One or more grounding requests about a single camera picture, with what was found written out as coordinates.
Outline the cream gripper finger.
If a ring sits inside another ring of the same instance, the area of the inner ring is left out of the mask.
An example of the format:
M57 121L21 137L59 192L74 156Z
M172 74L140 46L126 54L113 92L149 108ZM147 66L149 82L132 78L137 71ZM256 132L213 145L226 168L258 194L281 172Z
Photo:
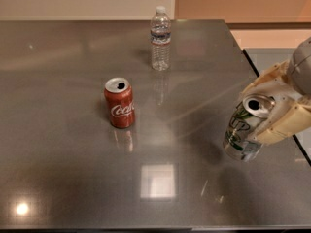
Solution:
M281 102L303 102L303 91L299 87L296 75L301 74L301 69L290 60L276 63L264 70L252 83L250 83L239 96L240 100L251 95L263 95Z
M311 126L311 96L302 95L297 100L283 96L248 137L263 145L280 142Z

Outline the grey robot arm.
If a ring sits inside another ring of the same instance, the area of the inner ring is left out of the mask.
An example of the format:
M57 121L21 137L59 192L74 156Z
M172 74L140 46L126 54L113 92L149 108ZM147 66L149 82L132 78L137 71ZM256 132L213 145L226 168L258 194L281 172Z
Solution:
M248 137L271 145L311 126L311 38L302 42L290 60L264 70L240 97L272 97L275 106L268 118Z

